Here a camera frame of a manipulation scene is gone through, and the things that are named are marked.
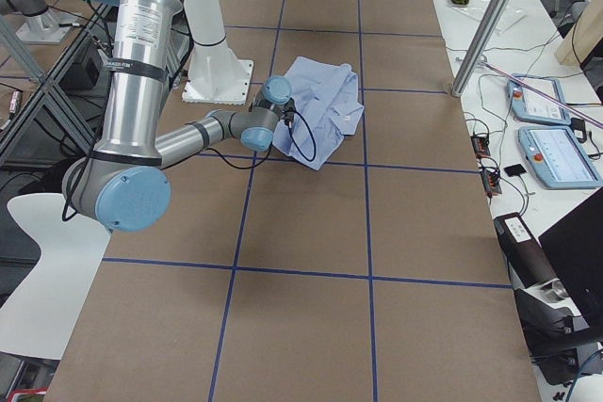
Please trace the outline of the brown paper table cover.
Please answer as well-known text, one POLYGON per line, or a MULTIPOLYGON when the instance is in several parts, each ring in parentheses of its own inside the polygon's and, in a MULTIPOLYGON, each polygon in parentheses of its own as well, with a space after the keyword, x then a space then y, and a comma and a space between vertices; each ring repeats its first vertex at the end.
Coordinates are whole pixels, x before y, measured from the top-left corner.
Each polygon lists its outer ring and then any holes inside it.
POLYGON ((432 0, 220 0, 253 83, 352 66, 364 117, 318 171, 234 141, 114 233, 51 401, 535 401, 432 0))

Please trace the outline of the grey aluminium frame post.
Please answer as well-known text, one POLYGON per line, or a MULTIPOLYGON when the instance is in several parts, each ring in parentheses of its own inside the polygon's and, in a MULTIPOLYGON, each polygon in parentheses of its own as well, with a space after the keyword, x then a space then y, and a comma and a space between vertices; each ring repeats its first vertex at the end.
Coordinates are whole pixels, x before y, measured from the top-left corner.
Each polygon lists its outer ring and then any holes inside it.
POLYGON ((509 0, 490 0, 451 86, 452 96, 460 98, 463 94, 508 2, 509 0))

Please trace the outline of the blue teach pendant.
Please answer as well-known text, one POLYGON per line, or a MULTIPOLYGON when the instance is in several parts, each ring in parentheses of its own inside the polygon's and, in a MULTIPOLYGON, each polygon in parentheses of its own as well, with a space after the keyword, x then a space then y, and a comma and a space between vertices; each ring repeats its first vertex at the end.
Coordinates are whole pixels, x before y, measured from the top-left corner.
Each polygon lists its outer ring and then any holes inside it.
MULTIPOLYGON (((566 104, 562 93, 562 86, 557 79, 522 77, 518 73, 514 73, 513 76, 523 80, 532 87, 544 91, 549 96, 556 97, 558 101, 566 104)), ((519 121, 543 125, 570 125, 571 118, 569 112, 559 108, 540 95, 518 86, 511 80, 507 82, 507 91, 513 115, 519 121)))
POLYGON ((567 126, 524 126, 519 147, 536 178, 548 189, 594 189, 602 177, 567 126))

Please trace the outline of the blue teach pendant far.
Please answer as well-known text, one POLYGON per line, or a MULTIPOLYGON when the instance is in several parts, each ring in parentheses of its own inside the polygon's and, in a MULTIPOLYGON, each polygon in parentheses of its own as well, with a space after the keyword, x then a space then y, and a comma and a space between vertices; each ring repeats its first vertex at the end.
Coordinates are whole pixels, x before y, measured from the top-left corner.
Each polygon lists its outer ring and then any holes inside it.
MULTIPOLYGON (((522 77, 518 73, 514 73, 513 76, 523 80, 532 87, 544 91, 549 96, 556 97, 558 101, 566 104, 562 93, 562 86, 557 79, 522 77)), ((559 108, 540 95, 518 86, 511 80, 507 82, 507 91, 513 115, 519 121, 543 125, 570 125, 571 118, 569 112, 559 108)))

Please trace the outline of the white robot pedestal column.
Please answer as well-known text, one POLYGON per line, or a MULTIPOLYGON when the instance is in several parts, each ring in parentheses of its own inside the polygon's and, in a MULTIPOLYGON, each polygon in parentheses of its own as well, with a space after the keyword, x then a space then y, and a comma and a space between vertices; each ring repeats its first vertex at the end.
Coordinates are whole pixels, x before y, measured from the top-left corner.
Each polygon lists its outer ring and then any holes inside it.
POLYGON ((184 9, 194 48, 183 100, 243 105, 251 83, 253 62, 237 58, 231 50, 219 0, 185 0, 184 9))

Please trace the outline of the white chair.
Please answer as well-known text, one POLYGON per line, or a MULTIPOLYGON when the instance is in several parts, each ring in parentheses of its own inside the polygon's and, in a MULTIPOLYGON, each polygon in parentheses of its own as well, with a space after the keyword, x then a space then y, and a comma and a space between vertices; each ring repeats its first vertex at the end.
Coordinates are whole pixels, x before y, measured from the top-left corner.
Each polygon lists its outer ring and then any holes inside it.
POLYGON ((61 360, 105 254, 110 232, 77 215, 61 219, 58 193, 18 196, 8 211, 41 257, 1 308, 1 351, 61 360))

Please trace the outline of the long reacher grabber tool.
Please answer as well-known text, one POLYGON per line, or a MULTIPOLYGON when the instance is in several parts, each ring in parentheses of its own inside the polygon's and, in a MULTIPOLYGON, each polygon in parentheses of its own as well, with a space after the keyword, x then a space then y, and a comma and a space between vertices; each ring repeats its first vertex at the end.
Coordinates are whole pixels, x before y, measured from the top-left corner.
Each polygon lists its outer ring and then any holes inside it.
POLYGON ((581 118, 583 120, 585 120, 586 122, 591 123, 593 126, 599 128, 599 129, 603 129, 603 123, 601 121, 598 121, 588 115, 586 115, 583 112, 580 112, 579 110, 576 110, 574 107, 569 106, 567 104, 562 103, 561 101, 558 101, 556 97, 553 96, 549 96, 548 94, 546 94, 544 91, 539 90, 538 88, 532 87, 530 85, 528 85, 527 83, 525 83, 523 80, 504 72, 503 70, 491 65, 490 63, 487 62, 482 62, 482 63, 478 63, 478 66, 482 66, 490 71, 495 72, 498 75, 502 75, 503 77, 508 78, 509 80, 513 81, 515 84, 517 84, 518 86, 530 90, 538 95, 540 95, 541 97, 547 99, 548 101, 550 101, 551 103, 557 105, 559 108, 562 108, 564 110, 566 110, 567 112, 575 115, 578 118, 581 118))

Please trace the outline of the blue teach pendant near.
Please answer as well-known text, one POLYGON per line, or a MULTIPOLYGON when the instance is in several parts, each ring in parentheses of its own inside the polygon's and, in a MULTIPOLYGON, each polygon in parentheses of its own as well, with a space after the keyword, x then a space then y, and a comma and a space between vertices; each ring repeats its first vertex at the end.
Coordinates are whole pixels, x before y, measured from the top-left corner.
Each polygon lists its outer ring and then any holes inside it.
POLYGON ((594 189, 602 177, 567 126, 524 126, 519 147, 536 178, 548 189, 594 189))

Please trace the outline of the light blue striped shirt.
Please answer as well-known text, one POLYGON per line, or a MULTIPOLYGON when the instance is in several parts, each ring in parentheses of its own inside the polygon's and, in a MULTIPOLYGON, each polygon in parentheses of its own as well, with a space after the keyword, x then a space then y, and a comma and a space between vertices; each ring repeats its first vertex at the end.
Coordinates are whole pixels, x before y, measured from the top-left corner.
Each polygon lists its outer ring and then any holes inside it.
POLYGON ((348 63, 332 65, 299 56, 285 73, 300 113, 288 132, 279 123, 273 145, 310 169, 319 170, 356 132, 364 107, 358 102, 358 74, 348 63))

